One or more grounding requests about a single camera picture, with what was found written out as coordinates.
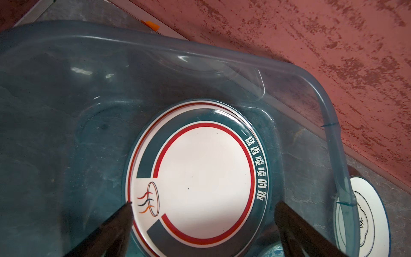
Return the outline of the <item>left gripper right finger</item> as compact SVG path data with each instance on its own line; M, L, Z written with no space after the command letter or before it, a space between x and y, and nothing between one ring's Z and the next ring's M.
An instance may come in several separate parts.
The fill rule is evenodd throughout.
M303 257L305 254L310 257L346 255L283 201L276 204L275 223L286 257Z

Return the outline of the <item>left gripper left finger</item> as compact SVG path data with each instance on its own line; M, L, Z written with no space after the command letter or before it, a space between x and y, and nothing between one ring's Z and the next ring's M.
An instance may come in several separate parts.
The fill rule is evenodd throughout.
M128 249L132 223L132 203L127 202L66 256L124 257Z

